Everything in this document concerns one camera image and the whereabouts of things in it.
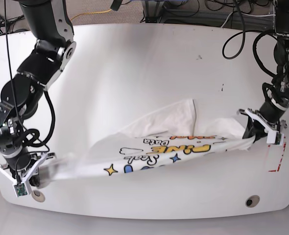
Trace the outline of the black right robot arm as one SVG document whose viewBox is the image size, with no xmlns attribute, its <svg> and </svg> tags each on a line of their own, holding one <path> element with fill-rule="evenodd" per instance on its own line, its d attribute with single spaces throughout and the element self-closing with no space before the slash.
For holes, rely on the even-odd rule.
<svg viewBox="0 0 289 235">
<path fill-rule="evenodd" d="M 48 90 L 64 71 L 76 43 L 65 1 L 21 0 L 19 5 L 37 41 L 0 94 L 0 153 L 22 187 L 24 182 L 39 184 L 33 167 L 39 163 L 38 155 L 28 148 L 46 146 L 51 139 L 56 122 L 54 108 L 50 107 L 51 124 L 44 140 L 39 139 L 39 130 L 27 129 L 23 122 L 36 113 L 41 97 L 49 99 Z"/>
</svg>

